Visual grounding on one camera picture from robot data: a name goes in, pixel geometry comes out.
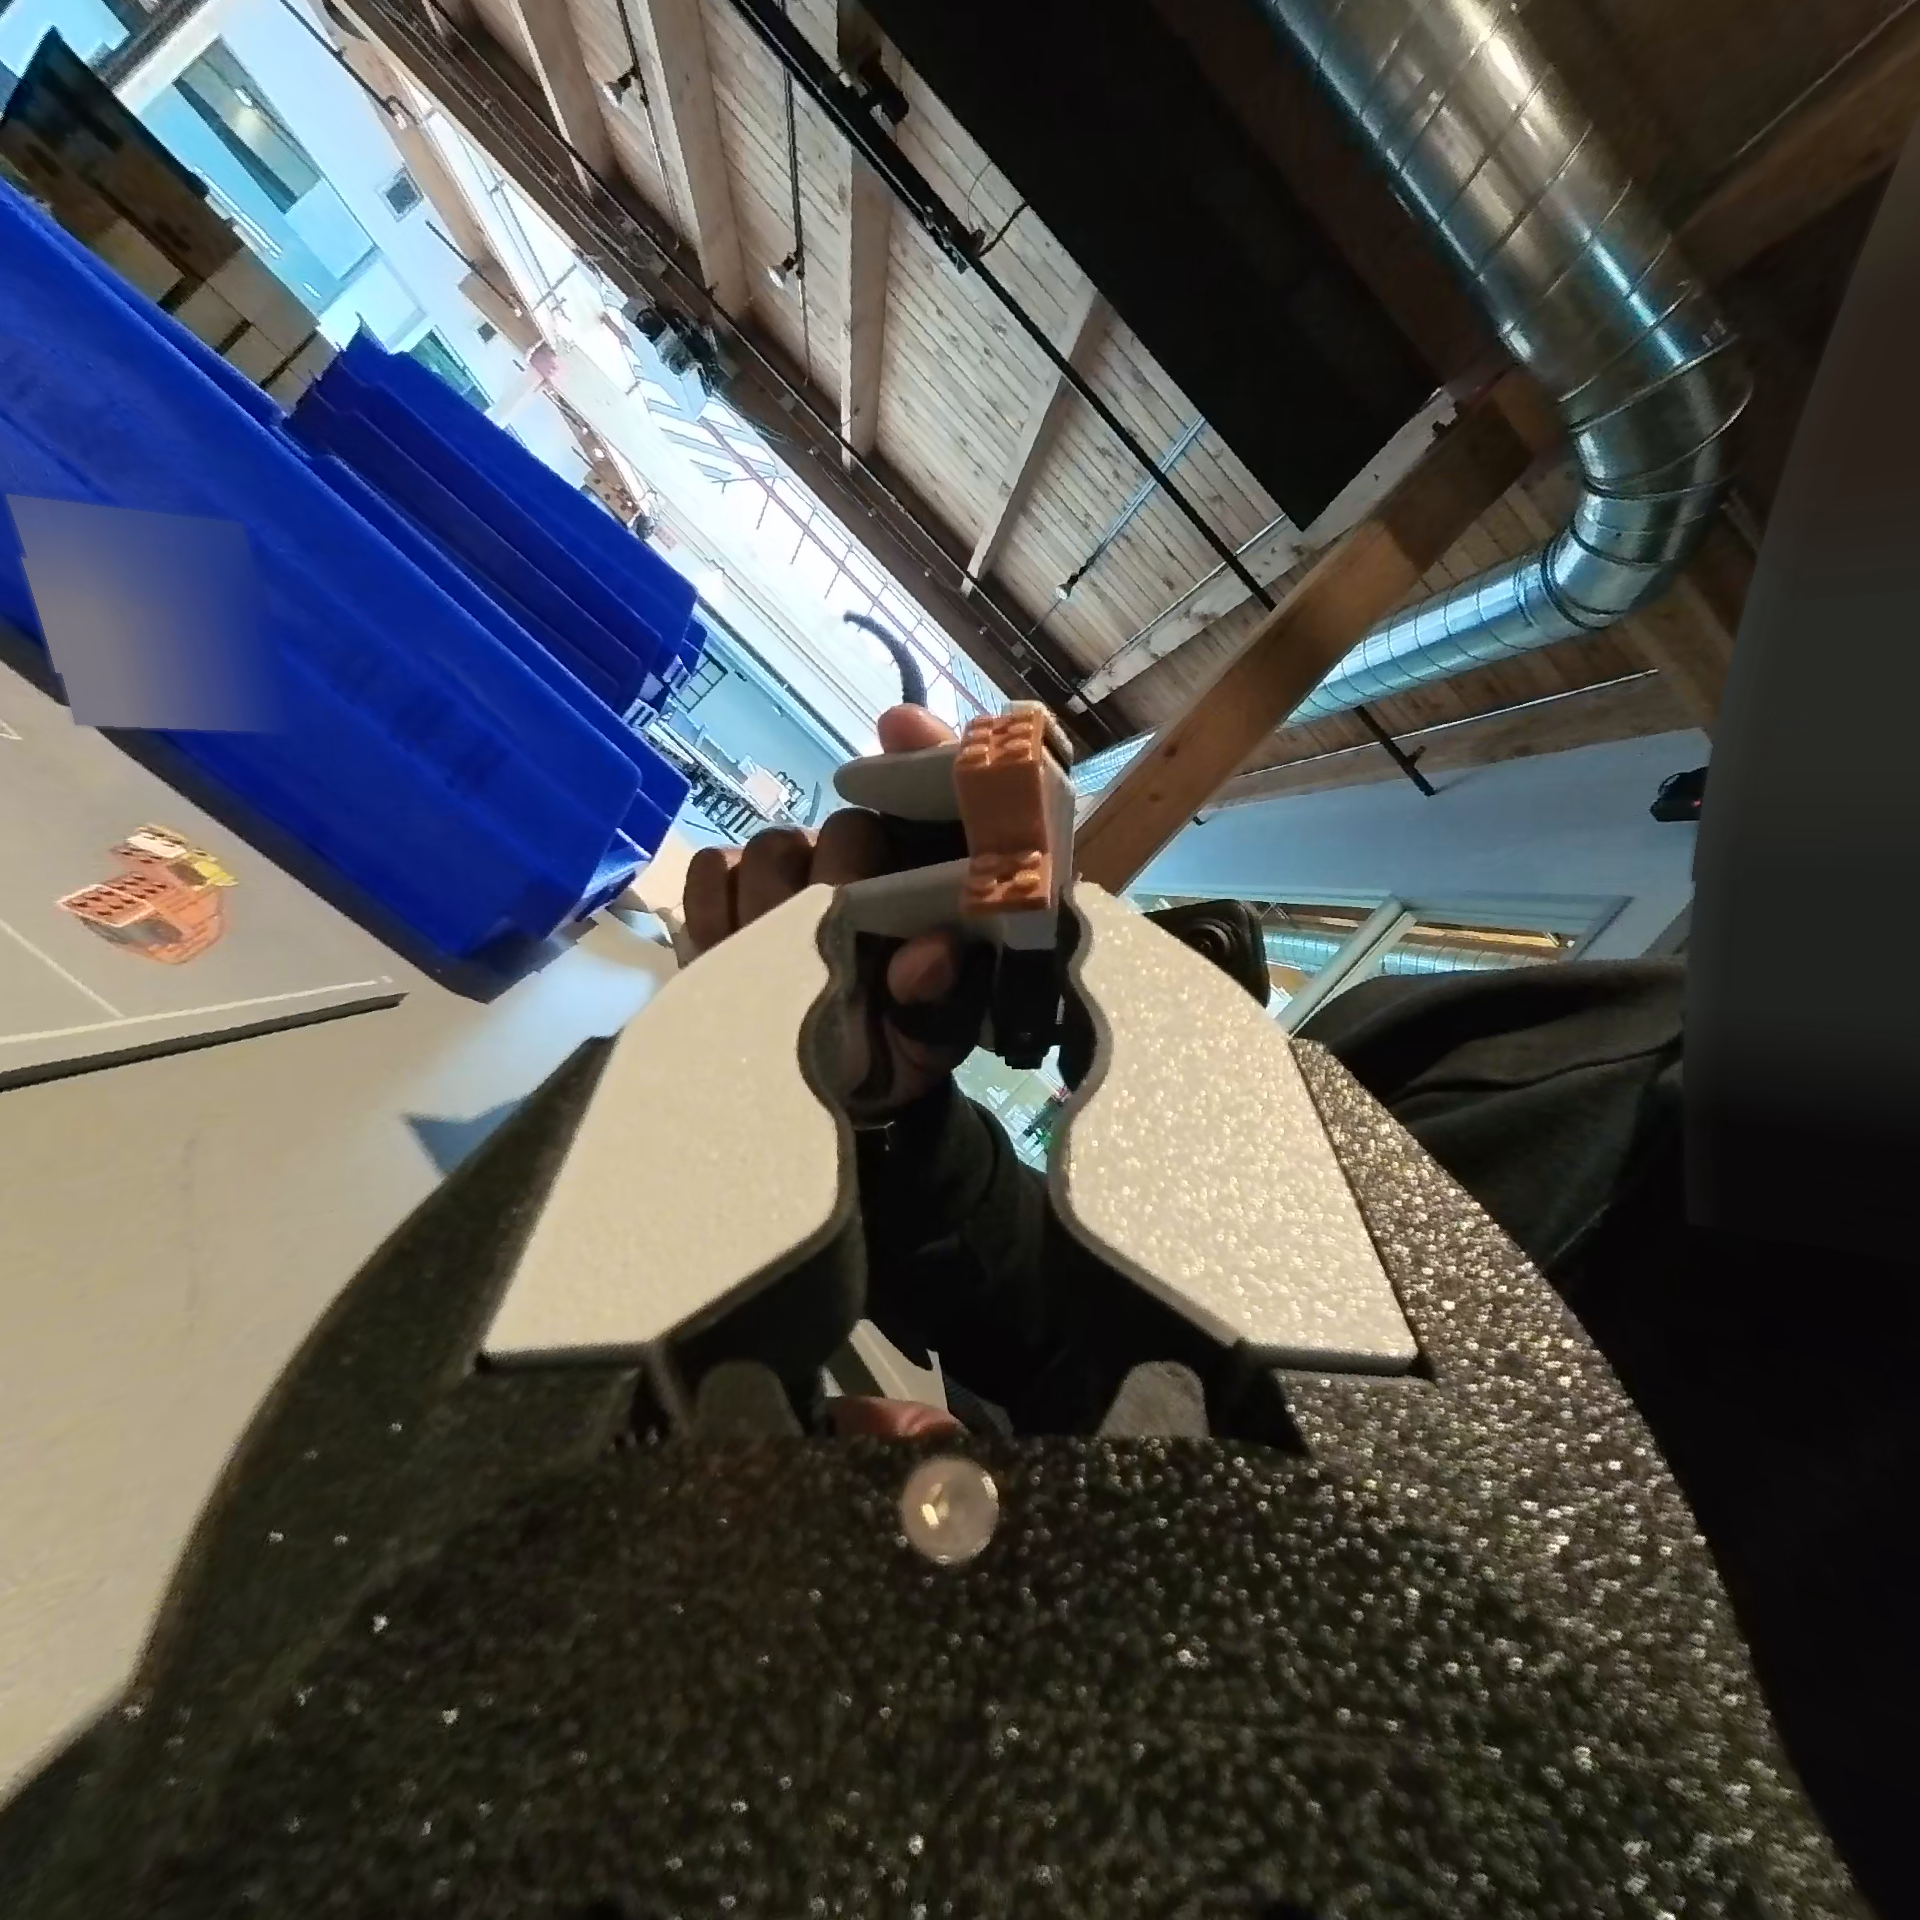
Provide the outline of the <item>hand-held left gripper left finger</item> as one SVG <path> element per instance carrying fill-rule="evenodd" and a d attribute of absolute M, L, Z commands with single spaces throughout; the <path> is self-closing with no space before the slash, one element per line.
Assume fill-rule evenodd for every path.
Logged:
<path fill-rule="evenodd" d="M 758 1357 L 808 1377 L 862 1302 L 812 884 L 681 969 L 613 1041 L 484 1336 L 492 1366 Z"/>

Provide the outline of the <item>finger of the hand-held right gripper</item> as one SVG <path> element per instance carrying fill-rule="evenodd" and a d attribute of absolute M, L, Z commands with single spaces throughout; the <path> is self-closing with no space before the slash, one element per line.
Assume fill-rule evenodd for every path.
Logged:
<path fill-rule="evenodd" d="M 940 862 L 840 887 L 836 923 L 852 935 L 1050 954 L 1066 887 L 1050 862 Z"/>
<path fill-rule="evenodd" d="M 847 761 L 836 768 L 836 794 L 852 808 L 924 828 L 962 823 L 956 799 L 962 749 L 915 749 Z"/>

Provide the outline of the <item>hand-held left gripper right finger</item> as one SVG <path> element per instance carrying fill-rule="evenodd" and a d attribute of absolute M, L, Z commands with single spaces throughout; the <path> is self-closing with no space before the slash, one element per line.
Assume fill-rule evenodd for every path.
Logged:
<path fill-rule="evenodd" d="M 1216 1350 L 1303 1372 L 1417 1360 L 1288 1031 L 1225 969 L 1070 887 L 1092 1057 L 1050 1146 L 1066 1231 Z"/>

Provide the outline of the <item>brown toy brick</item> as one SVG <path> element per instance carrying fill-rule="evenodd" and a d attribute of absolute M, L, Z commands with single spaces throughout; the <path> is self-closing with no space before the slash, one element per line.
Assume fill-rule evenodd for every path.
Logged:
<path fill-rule="evenodd" d="M 1036 915 L 1058 899 L 1066 770 L 1050 749 L 1050 716 L 1036 705 L 968 724 L 954 761 L 956 819 L 968 871 L 956 909 L 963 918 Z"/>

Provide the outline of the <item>grey building instruction booklet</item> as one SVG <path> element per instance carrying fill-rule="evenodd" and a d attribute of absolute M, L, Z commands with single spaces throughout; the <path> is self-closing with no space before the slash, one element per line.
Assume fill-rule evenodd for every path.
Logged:
<path fill-rule="evenodd" d="M 391 1010 L 391 954 L 4 661 L 4 1089 Z"/>

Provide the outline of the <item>person's right forearm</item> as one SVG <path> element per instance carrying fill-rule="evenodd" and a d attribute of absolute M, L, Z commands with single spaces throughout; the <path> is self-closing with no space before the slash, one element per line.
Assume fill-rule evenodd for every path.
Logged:
<path fill-rule="evenodd" d="M 915 1366 L 938 1360 L 963 1427 L 1092 1437 L 1129 1343 L 1000 1119 L 933 1073 L 860 1127 L 853 1168 L 867 1321 Z"/>

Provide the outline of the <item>grey desk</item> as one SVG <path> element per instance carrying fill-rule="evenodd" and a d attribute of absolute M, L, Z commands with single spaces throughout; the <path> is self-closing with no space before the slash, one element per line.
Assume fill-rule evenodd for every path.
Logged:
<path fill-rule="evenodd" d="M 391 1010 L 4 1089 L 4 1791 L 128 1692 L 259 1401 L 356 1272 L 673 973 L 619 915 L 504 969 L 381 948 Z"/>

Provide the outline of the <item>person's dark clothing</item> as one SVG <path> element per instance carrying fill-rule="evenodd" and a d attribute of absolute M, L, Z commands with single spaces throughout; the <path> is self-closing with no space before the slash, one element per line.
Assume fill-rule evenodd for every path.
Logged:
<path fill-rule="evenodd" d="M 1389 977 L 1301 1037 L 1607 1357 L 1864 1902 L 1916 1917 L 1916 1267 L 1691 1225 L 1681 1001 L 1680 960 Z"/>

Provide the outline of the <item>wooden ceiling beam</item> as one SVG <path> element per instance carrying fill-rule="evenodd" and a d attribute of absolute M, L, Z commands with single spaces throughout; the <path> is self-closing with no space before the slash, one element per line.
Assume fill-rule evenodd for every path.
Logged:
<path fill-rule="evenodd" d="M 1486 381 L 1452 431 L 1308 567 L 1213 683 L 1092 804 L 1073 834 L 1079 881 L 1113 895 L 1134 884 L 1331 666 L 1563 443 L 1564 426 L 1536 373 Z"/>

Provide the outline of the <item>stack of blue storage bins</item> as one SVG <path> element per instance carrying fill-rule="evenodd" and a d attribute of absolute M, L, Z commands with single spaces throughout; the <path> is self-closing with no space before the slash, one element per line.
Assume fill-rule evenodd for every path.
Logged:
<path fill-rule="evenodd" d="M 541 640 L 13 186 L 4 624 L 82 727 L 423 964 L 545 944 L 668 828 Z"/>

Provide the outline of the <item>black ceiling panel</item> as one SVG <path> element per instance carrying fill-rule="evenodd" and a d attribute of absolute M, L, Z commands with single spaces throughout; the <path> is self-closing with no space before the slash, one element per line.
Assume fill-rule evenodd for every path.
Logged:
<path fill-rule="evenodd" d="M 1433 371 L 1155 5 L 875 5 L 884 37 L 1296 525 Z"/>

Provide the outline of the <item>stack of cardboard boxes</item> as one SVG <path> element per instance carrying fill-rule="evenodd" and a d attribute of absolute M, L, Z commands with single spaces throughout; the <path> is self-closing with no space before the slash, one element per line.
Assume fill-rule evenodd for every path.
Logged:
<path fill-rule="evenodd" d="M 318 318 L 62 34 L 4 102 L 4 179 L 285 411 L 331 371 Z"/>

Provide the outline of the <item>silver ventilation duct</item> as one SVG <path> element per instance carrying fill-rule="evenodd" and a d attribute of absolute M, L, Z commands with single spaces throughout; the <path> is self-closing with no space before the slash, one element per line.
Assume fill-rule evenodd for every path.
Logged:
<path fill-rule="evenodd" d="M 1520 5 L 1263 5 L 1442 240 L 1579 470 L 1536 552 L 1379 620 L 1316 724 L 1619 627 L 1693 564 L 1735 479 L 1750 371 L 1680 240 Z"/>

